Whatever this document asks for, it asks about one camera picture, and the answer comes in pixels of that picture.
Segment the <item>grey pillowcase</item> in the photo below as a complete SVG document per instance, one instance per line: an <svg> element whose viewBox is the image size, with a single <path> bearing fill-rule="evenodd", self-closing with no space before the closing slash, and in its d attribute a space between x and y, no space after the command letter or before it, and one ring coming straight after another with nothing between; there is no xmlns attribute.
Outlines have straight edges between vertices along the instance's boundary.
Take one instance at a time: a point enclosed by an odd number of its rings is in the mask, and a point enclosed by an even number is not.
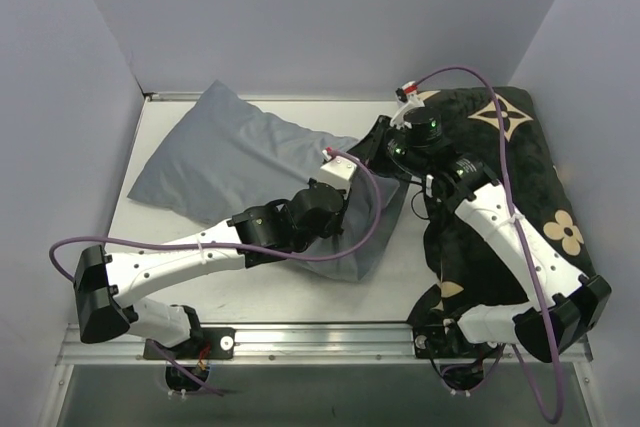
<svg viewBox="0 0 640 427"><path fill-rule="evenodd" d="M201 95L146 162L128 196L213 226L249 207L290 199L319 170L326 147L352 153L357 139L314 131L261 111L220 81ZM303 268L333 280L357 282L380 264L398 222L407 185L377 178L381 219L356 252L332 261L365 237L374 219L369 184L358 175L340 236L308 249Z"/></svg>

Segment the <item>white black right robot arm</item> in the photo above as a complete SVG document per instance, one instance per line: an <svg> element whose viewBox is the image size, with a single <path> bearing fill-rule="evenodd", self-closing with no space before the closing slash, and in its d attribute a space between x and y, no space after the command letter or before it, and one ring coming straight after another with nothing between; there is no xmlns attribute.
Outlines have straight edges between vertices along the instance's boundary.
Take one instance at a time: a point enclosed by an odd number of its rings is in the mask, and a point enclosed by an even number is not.
<svg viewBox="0 0 640 427"><path fill-rule="evenodd" d="M401 128L379 117L349 152L375 174L422 180L435 209L427 236L441 241L446 225L455 222L492 251L492 261L458 264L469 279L486 280L489 288L469 291L444 318L443 342L450 353L465 356L478 344L514 344L552 363L599 320L610 285L557 252L515 207L507 179L443 137L430 109L410 110Z"/></svg>

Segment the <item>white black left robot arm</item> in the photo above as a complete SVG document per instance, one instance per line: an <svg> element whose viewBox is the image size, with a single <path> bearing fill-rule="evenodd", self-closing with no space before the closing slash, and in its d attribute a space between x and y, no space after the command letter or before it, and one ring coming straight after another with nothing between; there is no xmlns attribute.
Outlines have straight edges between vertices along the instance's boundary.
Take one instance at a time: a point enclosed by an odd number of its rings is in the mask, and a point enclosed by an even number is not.
<svg viewBox="0 0 640 427"><path fill-rule="evenodd" d="M290 200L277 200L162 245L158 252L109 254L101 245L81 253L74 274L80 338L85 344L124 334L152 339L180 358L201 349L194 308L151 299L162 289L213 273L245 270L302 253L341 230L348 192L310 180Z"/></svg>

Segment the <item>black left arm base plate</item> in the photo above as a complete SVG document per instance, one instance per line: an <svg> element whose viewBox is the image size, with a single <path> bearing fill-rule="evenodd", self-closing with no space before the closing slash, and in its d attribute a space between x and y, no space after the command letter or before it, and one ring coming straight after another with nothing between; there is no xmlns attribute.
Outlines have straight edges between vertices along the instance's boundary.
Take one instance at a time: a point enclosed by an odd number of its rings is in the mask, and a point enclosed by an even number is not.
<svg viewBox="0 0 640 427"><path fill-rule="evenodd" d="M230 360L234 356L236 330L231 327L205 327L200 339L173 347L161 347L176 360Z"/></svg>

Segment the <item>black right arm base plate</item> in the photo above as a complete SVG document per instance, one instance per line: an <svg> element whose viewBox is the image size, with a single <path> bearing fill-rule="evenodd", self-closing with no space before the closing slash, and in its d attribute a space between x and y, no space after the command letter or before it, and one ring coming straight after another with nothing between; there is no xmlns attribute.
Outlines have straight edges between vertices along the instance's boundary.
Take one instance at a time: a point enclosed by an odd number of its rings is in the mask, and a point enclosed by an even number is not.
<svg viewBox="0 0 640 427"><path fill-rule="evenodd" d="M469 343L457 328L427 324L412 328L414 354L418 359L469 359L495 357L497 346Z"/></svg>

